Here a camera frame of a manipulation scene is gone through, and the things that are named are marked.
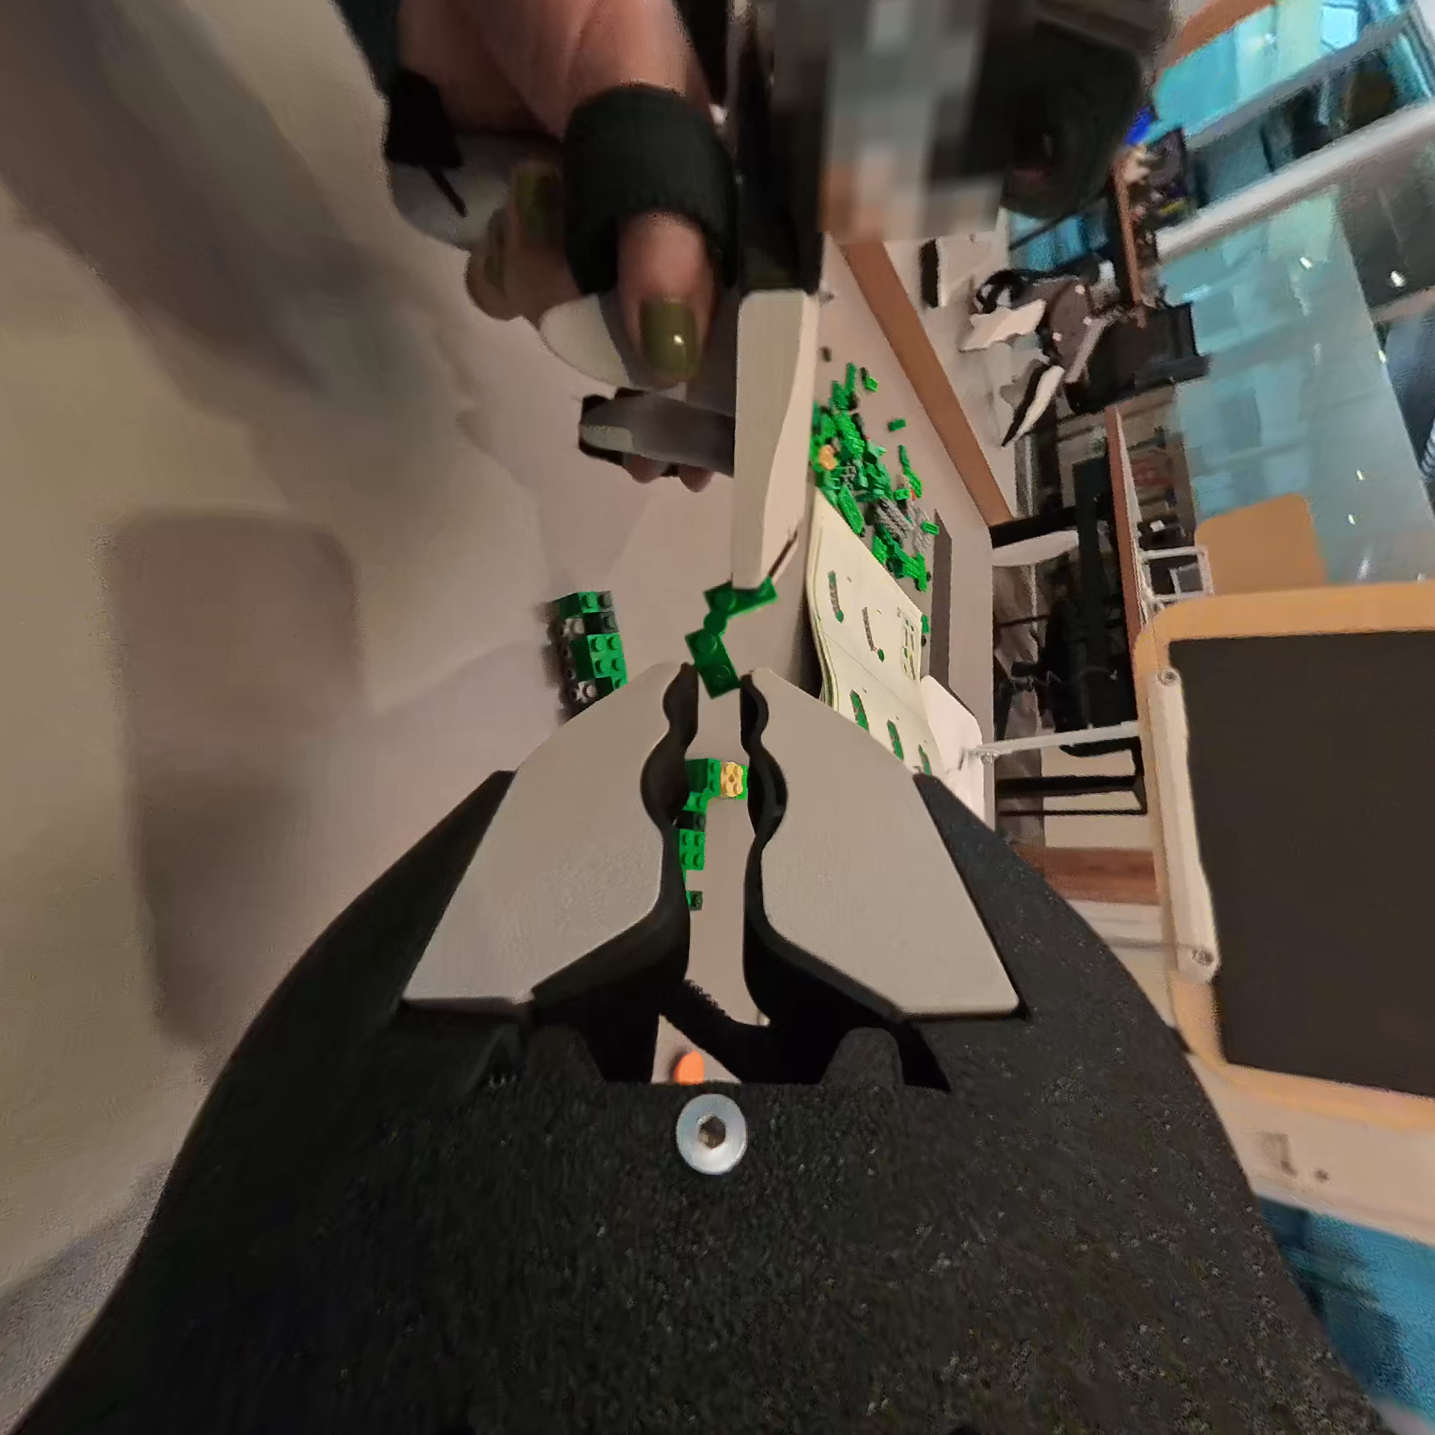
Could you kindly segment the small green brick plate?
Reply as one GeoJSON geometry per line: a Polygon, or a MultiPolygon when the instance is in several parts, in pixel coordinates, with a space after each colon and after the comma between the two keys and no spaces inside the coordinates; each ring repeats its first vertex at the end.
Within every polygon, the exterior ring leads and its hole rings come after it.
{"type": "Polygon", "coordinates": [[[730,689],[739,689],[739,663],[730,656],[730,622],[770,606],[776,575],[763,575],[761,586],[735,586],[735,583],[709,586],[702,602],[709,602],[702,627],[684,633],[692,668],[709,696],[730,696],[730,689]]]}

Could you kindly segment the green brick block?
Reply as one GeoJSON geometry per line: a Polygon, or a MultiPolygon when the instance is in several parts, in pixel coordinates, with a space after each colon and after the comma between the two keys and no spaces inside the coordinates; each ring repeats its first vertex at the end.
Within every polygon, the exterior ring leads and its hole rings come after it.
{"type": "Polygon", "coordinates": [[[567,593],[545,606],[545,618],[567,715],[581,715],[589,705],[631,684],[619,602],[608,586],[567,593]]]}

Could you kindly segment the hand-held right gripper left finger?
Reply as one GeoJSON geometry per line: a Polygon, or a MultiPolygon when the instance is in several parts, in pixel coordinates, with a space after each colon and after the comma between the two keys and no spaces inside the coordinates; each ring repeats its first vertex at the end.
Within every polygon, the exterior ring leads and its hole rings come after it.
{"type": "Polygon", "coordinates": [[[413,1003],[567,1003],[684,974],[677,857],[698,668],[661,661],[509,782],[405,991],[413,1003]]]}

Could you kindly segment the wooden framed dark panel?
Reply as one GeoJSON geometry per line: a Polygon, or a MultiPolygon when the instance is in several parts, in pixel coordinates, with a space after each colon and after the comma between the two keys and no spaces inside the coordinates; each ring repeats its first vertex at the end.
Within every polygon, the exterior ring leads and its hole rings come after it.
{"type": "Polygon", "coordinates": [[[1137,650],[1176,1025],[1201,1076],[1430,1136],[1430,583],[1197,596],[1137,650]]]}

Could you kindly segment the dark office chair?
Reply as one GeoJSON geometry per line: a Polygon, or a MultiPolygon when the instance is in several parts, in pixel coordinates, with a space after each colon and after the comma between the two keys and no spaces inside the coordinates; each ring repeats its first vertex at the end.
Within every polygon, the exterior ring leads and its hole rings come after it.
{"type": "Polygon", "coordinates": [[[1088,281],[1057,277],[1043,289],[1043,358],[1066,371],[1071,416],[1099,416],[1159,389],[1208,377],[1197,342],[1197,305],[1106,305],[1088,281]]]}

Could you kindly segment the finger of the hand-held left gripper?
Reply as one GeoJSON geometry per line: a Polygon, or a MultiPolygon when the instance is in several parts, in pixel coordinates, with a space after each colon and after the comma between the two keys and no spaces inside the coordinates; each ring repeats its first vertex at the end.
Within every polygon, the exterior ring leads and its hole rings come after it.
{"type": "Polygon", "coordinates": [[[735,586],[780,575],[807,519],[815,321],[807,289],[763,289],[739,305],[735,389],[735,586]]]}
{"type": "Polygon", "coordinates": [[[635,457],[661,466],[698,466],[735,479],[735,416],[624,389],[611,397],[589,391],[575,422],[581,457],[631,466],[635,457]]]}

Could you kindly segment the open instruction booklet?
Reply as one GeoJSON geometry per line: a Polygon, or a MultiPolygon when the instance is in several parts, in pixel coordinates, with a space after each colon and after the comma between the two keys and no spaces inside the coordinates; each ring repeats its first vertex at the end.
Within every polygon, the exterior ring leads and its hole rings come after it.
{"type": "Polygon", "coordinates": [[[825,663],[825,703],[908,768],[945,773],[921,705],[921,606],[825,490],[812,490],[804,586],[825,663]]]}

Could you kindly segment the grey desk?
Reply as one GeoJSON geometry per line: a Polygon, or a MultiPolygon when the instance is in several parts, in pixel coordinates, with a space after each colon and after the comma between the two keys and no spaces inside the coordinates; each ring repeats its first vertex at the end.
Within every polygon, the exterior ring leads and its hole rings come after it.
{"type": "Polygon", "coordinates": [[[575,397],[394,215],[333,4],[4,4],[4,1300],[554,727],[554,593],[679,656],[730,485],[589,460],[575,397]]]}

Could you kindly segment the green brick piece yellow stud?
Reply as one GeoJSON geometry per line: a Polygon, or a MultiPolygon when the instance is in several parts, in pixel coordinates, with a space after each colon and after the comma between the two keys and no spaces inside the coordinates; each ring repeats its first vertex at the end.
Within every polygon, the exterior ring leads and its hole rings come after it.
{"type": "Polygon", "coordinates": [[[752,797],[752,766],[684,761],[684,807],[677,810],[677,857],[679,857],[692,911],[702,911],[702,888],[692,886],[692,872],[709,867],[709,810],[720,799],[743,799],[743,797],[752,797]]]}

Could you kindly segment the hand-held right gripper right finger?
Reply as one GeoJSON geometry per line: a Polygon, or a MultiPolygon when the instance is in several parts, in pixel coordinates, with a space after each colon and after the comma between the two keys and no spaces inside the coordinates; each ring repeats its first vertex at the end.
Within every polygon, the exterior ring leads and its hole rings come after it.
{"type": "Polygon", "coordinates": [[[1017,985],[930,810],[859,723],[776,668],[743,678],[761,945],[886,1020],[1009,1014],[1017,985]]]}

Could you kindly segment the pile of green bricks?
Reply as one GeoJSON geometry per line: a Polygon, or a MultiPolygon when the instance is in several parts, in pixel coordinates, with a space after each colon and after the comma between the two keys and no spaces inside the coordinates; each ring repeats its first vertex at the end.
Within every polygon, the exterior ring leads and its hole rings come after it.
{"type": "Polygon", "coordinates": [[[843,528],[912,593],[935,586],[940,519],[921,510],[921,479],[908,444],[908,417],[873,417],[882,377],[843,367],[829,397],[812,402],[812,485],[843,528]]]}

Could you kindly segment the person's left hand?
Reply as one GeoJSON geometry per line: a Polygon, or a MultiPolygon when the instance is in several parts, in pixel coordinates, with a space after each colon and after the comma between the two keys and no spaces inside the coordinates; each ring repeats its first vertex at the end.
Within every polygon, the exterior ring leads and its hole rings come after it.
{"type": "MultiPolygon", "coordinates": [[[[671,91],[712,121],[702,62],[665,0],[405,0],[396,55],[440,91],[454,129],[567,137],[569,108],[619,86],[671,91]]],[[[554,161],[513,168],[503,215],[466,258],[466,295],[485,321],[541,327],[575,297],[559,189],[554,161]]],[[[661,209],[631,215],[619,305],[652,377],[692,381],[720,309],[702,224],[661,209]]]]}

